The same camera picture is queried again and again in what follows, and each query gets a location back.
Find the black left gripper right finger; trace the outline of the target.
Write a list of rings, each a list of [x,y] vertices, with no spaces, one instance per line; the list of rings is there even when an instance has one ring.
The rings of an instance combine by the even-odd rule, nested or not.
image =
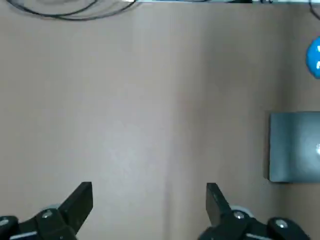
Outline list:
[[[205,207],[211,226],[199,240],[309,240],[311,237],[294,221],[272,217],[258,221],[242,208],[232,208],[216,183],[206,184]]]

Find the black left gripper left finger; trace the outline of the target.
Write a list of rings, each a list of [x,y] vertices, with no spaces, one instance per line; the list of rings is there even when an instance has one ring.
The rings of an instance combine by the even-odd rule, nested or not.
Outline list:
[[[93,209],[93,185],[84,181],[57,207],[41,210],[20,222],[14,215],[0,217],[2,240],[76,240]]]

